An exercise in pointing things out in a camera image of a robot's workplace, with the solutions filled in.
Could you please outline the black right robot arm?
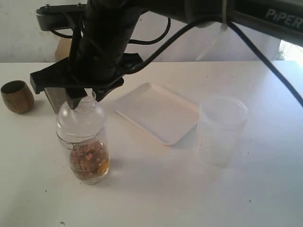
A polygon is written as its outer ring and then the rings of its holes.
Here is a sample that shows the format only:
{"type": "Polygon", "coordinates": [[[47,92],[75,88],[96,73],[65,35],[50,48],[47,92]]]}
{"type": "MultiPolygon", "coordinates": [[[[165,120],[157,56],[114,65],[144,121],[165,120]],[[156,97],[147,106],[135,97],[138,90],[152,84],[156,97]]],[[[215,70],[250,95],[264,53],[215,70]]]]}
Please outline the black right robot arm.
{"type": "Polygon", "coordinates": [[[194,27],[220,22],[233,30],[256,56],[302,103],[303,99],[286,78],[269,62],[239,25],[303,44],[303,3],[300,0],[89,0],[86,4],[44,6],[36,11],[43,31],[59,34],[71,29],[71,49],[67,58],[31,73],[36,94],[48,88],[63,88],[63,96],[75,109],[91,88],[101,101],[113,89],[123,85],[123,76],[139,72],[156,59],[174,41],[194,27]],[[126,54],[139,17],[153,13],[185,23],[147,60],[138,54],[126,54]]]}

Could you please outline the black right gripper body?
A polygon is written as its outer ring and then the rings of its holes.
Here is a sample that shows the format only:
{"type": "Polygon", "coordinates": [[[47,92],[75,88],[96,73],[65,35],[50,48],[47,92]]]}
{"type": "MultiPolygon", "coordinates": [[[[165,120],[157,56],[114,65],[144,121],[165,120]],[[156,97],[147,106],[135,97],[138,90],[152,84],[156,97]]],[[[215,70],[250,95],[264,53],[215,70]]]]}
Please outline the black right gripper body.
{"type": "Polygon", "coordinates": [[[30,75],[35,93],[47,87],[91,88],[102,100],[122,86],[123,76],[142,62],[125,54],[143,12],[131,0],[89,0],[72,30],[69,56],[30,75]]]}

